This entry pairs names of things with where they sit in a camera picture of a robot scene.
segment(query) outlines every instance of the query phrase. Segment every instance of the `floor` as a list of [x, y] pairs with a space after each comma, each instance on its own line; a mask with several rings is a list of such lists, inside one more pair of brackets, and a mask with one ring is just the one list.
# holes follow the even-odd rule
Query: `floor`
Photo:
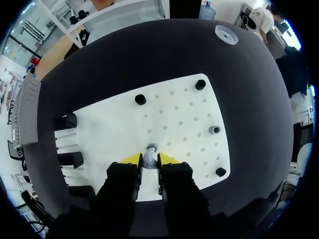
[[48, 42], [46, 47], [49, 47], [49, 50], [43, 55], [40, 60], [40, 63], [35, 68], [35, 75], [38, 80], [42, 80], [53, 68], [60, 64], [64, 60], [65, 54], [70, 50], [73, 42], [64, 34], [59, 39], [61, 35], [60, 30], [57, 30], [57, 35], [55, 35], [52, 40]]

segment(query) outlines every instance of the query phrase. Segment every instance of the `black tabletop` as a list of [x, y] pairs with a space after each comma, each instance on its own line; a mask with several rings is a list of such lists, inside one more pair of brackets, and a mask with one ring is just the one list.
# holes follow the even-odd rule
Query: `black tabletop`
[[[231, 46], [215, 35], [222, 24], [238, 36]], [[230, 176], [203, 193], [210, 212], [231, 215], [256, 198], [267, 198], [287, 177], [293, 122], [287, 90], [265, 44], [228, 23], [172, 19], [113, 32], [78, 50], [43, 80], [38, 105], [38, 143], [24, 149], [34, 188], [53, 216], [71, 197], [57, 162], [52, 119], [150, 84], [203, 73], [223, 116]], [[162, 201], [138, 202], [131, 234], [167, 234]]]

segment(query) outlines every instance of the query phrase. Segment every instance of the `cable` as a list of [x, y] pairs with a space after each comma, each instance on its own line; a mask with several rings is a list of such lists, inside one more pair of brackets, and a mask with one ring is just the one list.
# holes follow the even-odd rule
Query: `cable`
[[46, 225], [45, 225], [44, 223], [42, 223], [42, 222], [29, 221], [28, 223], [29, 223], [30, 225], [32, 225], [32, 224], [39, 224], [39, 225], [41, 225], [41, 226], [42, 226], [42, 228], [41, 228], [39, 231], [37, 231], [37, 232], [36, 232], [37, 234], [39, 234], [39, 233], [43, 232], [43, 230], [44, 230], [44, 229], [45, 229], [45, 227], [46, 227]]

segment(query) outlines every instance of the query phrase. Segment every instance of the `person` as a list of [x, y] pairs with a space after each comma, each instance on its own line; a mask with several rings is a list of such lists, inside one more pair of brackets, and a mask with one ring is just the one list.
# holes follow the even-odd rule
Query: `person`
[[254, 33], [265, 42], [266, 46], [268, 46], [266, 34], [273, 28], [275, 21], [281, 24], [285, 20], [284, 15], [273, 4], [270, 10], [262, 7], [252, 10], [249, 17], [256, 24]]
[[286, 55], [276, 60], [277, 66], [284, 79], [288, 96], [300, 92], [303, 99], [306, 99], [308, 84], [311, 78], [301, 51], [294, 47], [285, 48]]

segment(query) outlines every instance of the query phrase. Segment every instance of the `black peg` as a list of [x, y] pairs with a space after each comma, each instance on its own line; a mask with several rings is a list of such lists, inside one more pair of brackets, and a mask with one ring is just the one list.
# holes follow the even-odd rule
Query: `black peg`
[[144, 104], [146, 103], [145, 96], [143, 96], [143, 95], [137, 95], [137, 96], [135, 96], [135, 102], [136, 102], [138, 105], [140, 105], [140, 106], [144, 105]]
[[206, 86], [206, 82], [204, 80], [199, 80], [197, 81], [195, 88], [201, 91], [202, 89], [205, 88], [205, 86]]
[[217, 176], [222, 177], [222, 176], [224, 176], [224, 175], [226, 174], [226, 169], [224, 169], [224, 168], [218, 168], [218, 169], [216, 170], [216, 174], [217, 174]]

